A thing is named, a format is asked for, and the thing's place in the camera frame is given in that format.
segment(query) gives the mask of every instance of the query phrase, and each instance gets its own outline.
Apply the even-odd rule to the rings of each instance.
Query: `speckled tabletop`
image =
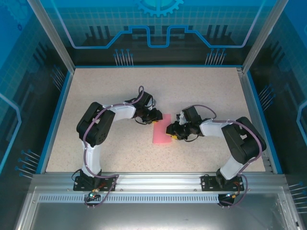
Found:
[[[157,109],[171,114],[204,104],[217,119],[249,118],[236,68],[118,68],[76,69],[47,165],[47,172],[73,172],[82,167],[83,150],[76,126],[92,102],[121,103],[138,95],[138,87],[156,99]],[[197,108],[211,117],[210,111]],[[230,157],[223,138],[203,137],[186,143],[173,140],[154,145],[153,125],[134,119],[114,122],[103,143],[100,163],[104,172],[215,172]],[[247,171],[264,171],[262,159]]]

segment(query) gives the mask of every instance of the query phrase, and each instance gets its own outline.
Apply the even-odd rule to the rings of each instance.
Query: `enclosure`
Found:
[[[305,229],[306,9],[300,0],[0,0],[2,229]],[[88,191],[72,180],[83,166],[78,122],[92,102],[136,98],[140,85],[172,122],[193,104],[252,122],[267,149],[244,172],[239,206],[217,205],[229,191],[202,191],[200,178],[230,156],[224,139],[155,145],[154,125],[134,119],[114,122],[102,145],[115,191],[101,207],[83,205]]]

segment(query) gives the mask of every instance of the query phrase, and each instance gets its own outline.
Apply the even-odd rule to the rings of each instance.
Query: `pink sponge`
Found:
[[[172,141],[172,137],[166,134],[166,128],[171,123],[171,114],[163,114],[163,120],[154,123],[153,144],[170,143]]]

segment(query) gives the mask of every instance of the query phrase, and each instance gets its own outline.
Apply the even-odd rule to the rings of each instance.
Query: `gear graphic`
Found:
[[[152,17],[167,16],[168,13],[173,13],[173,10],[178,10],[179,4],[183,4],[183,0],[134,0],[134,2],[139,10],[149,13]]]
[[[26,19],[29,14],[26,0],[0,0],[0,6],[5,6],[18,23]]]

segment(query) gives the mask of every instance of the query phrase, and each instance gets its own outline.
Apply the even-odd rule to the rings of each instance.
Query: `metal base plate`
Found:
[[[100,191],[101,192],[109,191],[113,182],[114,182],[114,178],[100,179],[99,184],[106,184],[100,188]],[[93,189],[95,189],[93,185],[90,185],[89,183],[87,183],[81,176],[76,176],[75,183],[73,185],[74,191],[92,191]]]
[[[219,191],[229,191],[229,192],[235,192],[238,190],[238,187],[234,184],[234,182],[238,182],[240,184],[240,191],[244,191],[244,185],[242,177],[234,177],[229,181],[229,183],[224,187],[224,189],[221,189],[219,184],[217,183],[215,176],[209,176],[204,175],[201,177],[201,190],[203,192],[219,192]]]

